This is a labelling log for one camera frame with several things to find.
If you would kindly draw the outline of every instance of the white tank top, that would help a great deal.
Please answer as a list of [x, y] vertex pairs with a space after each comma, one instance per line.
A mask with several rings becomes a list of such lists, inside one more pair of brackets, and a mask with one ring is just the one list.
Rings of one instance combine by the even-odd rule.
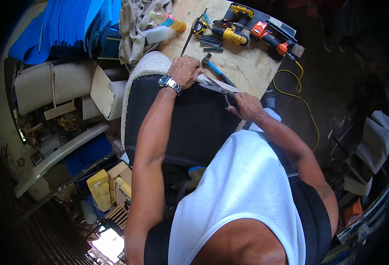
[[232, 134], [196, 190], [178, 204], [169, 265], [191, 264], [219, 228], [240, 218], [268, 226], [284, 247], [289, 265], [305, 264], [305, 238], [287, 174], [264, 133], [256, 128]]

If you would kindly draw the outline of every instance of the wooden workbench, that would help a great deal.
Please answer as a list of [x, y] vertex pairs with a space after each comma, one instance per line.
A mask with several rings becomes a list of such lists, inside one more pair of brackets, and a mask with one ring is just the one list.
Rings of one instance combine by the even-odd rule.
[[[208, 8], [207, 14], [212, 22], [224, 17], [230, 3], [225, 0], [177, 0], [171, 14], [176, 19], [184, 20], [187, 23], [187, 29], [176, 38], [161, 42], [157, 50], [164, 53], [171, 60], [180, 56], [190, 34], [193, 21], [203, 13], [205, 8]], [[243, 33], [249, 35], [248, 30], [244, 30]], [[207, 52], [203, 52], [203, 48], [203, 46], [200, 46], [200, 42], [196, 40], [196, 35], [193, 35], [184, 55], [195, 57], [201, 61], [207, 54]], [[267, 45], [264, 42], [250, 41], [247, 46], [241, 47], [224, 40], [223, 48], [223, 53], [211, 52], [211, 62], [239, 90], [261, 98], [281, 62], [276, 62], [267, 55], [265, 52]], [[207, 69], [205, 74], [215, 79], [219, 78], [210, 69]]]

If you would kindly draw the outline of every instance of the orange juice bottle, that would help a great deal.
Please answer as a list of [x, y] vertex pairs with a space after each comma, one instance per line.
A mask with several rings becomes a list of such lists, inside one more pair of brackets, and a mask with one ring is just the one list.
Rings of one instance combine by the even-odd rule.
[[175, 31], [185, 31], [186, 30], [186, 23], [182, 20], [175, 19], [173, 15], [168, 14], [166, 12], [160, 11], [150, 11], [148, 13], [149, 17], [153, 19], [153, 21], [156, 24], [164, 25], [168, 28], [171, 28]]

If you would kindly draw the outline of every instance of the hammer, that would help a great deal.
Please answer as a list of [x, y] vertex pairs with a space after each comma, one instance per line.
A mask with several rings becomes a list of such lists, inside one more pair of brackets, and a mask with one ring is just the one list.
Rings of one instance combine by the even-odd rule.
[[231, 82], [228, 77], [226, 77], [220, 70], [218, 70], [218, 68], [213, 65], [210, 61], [209, 61], [209, 58], [212, 56], [212, 54], [208, 53], [203, 59], [202, 59], [202, 68], [204, 69], [205, 68], [205, 64], [207, 64], [217, 75], [219, 75], [219, 77], [221, 77], [221, 79], [229, 84], [230, 86], [232, 87], [235, 87], [234, 83]]

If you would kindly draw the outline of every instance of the man's arm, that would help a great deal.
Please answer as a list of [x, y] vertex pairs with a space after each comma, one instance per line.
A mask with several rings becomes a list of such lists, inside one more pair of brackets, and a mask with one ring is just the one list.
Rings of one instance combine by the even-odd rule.
[[[194, 84], [203, 72], [200, 61], [190, 56], [173, 60], [168, 74], [182, 89]], [[162, 162], [168, 145], [176, 91], [159, 90], [139, 130], [135, 149], [131, 209], [125, 227], [125, 251], [131, 265], [144, 264], [147, 233], [160, 223], [165, 212]]]
[[239, 118], [254, 122], [261, 128], [267, 139], [282, 149], [289, 162], [297, 169], [298, 177], [311, 185], [322, 199], [330, 219], [334, 236], [339, 221], [339, 208], [333, 190], [324, 179], [314, 153], [308, 145], [289, 127], [268, 115], [258, 98], [248, 93], [234, 94], [240, 112], [233, 106], [229, 110]]

